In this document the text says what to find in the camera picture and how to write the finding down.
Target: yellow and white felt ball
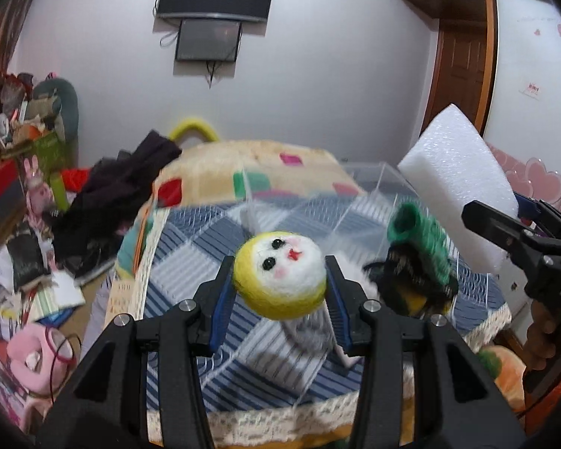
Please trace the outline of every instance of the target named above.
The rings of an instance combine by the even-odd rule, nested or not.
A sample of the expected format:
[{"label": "yellow and white felt ball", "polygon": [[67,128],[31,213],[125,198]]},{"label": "yellow and white felt ball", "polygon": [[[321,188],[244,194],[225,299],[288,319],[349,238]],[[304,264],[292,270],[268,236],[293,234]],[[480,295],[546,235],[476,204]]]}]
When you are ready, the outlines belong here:
[{"label": "yellow and white felt ball", "polygon": [[311,239],[286,232],[257,235],[235,257],[233,280],[245,303],[268,319],[294,319],[324,300],[324,255]]}]

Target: pink rabbit plush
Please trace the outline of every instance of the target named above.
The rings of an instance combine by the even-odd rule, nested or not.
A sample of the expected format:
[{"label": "pink rabbit plush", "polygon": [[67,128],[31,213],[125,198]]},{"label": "pink rabbit plush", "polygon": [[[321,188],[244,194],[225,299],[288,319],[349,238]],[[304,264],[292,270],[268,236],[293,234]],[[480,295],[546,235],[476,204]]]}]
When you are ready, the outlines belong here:
[{"label": "pink rabbit plush", "polygon": [[25,159],[23,166],[25,167],[25,186],[27,187],[27,221],[29,226],[41,232],[45,228],[42,213],[54,204],[54,194],[48,184],[43,182],[43,174],[39,170],[35,155],[31,158],[31,164]]}]

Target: red mouth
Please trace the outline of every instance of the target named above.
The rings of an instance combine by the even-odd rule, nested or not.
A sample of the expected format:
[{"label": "red mouth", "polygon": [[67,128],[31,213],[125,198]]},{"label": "red mouth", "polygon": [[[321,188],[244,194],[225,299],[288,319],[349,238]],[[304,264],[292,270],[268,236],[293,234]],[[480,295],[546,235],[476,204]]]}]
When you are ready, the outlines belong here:
[{"label": "red mouth", "polygon": [[299,260],[299,256],[300,256],[301,254],[302,254],[302,253],[301,253],[300,251],[295,251],[295,250],[292,248],[292,249],[289,250],[289,255],[288,255],[288,256],[289,256],[290,259],[292,259],[292,260],[294,260],[294,261],[296,262],[297,260]]}]

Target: silver bolt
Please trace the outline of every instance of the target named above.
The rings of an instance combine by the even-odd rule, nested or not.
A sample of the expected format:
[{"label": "silver bolt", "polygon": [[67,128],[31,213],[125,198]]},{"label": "silver bolt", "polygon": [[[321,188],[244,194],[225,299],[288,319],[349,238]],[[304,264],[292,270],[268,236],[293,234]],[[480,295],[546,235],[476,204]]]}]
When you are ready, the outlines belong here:
[{"label": "silver bolt", "polygon": [[129,314],[118,314],[114,318],[114,325],[118,327],[126,326],[131,322],[131,316]]},{"label": "silver bolt", "polygon": [[191,312],[196,307],[197,304],[193,299],[185,299],[179,302],[179,308],[184,312]]},{"label": "silver bolt", "polygon": [[380,302],[377,300],[367,300],[364,302],[364,309],[368,312],[378,312],[380,307]]},{"label": "silver bolt", "polygon": [[447,324],[447,318],[442,314],[432,314],[430,316],[430,322],[436,327],[443,327]]}]

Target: brown door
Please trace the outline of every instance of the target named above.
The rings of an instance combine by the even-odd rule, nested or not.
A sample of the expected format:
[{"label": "brown door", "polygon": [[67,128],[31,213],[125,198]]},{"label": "brown door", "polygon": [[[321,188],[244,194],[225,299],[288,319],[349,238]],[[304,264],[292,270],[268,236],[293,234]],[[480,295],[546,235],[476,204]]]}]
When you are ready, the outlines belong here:
[{"label": "brown door", "polygon": [[473,123],[476,119],[484,64],[486,27],[476,22],[441,22],[434,76],[422,131],[449,104],[456,104]]}]

